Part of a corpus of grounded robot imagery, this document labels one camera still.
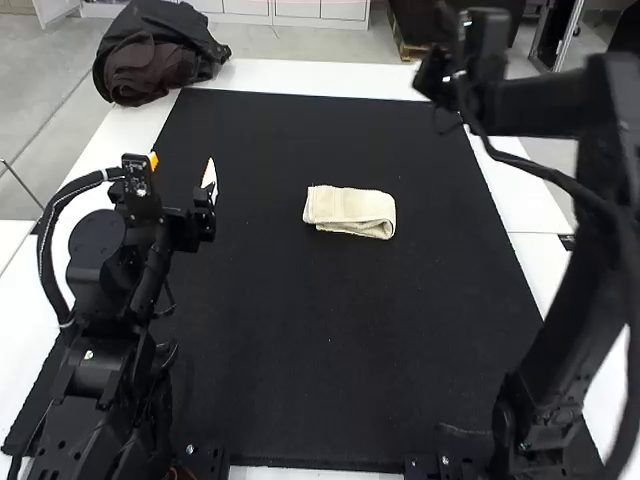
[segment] folded towel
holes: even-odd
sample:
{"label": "folded towel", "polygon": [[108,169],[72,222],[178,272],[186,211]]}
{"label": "folded towel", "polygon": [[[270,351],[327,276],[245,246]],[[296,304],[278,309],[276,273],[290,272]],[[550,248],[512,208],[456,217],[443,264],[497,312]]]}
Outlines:
{"label": "folded towel", "polygon": [[396,231],[396,202],[378,190],[309,187],[302,220],[318,230],[388,240]]}

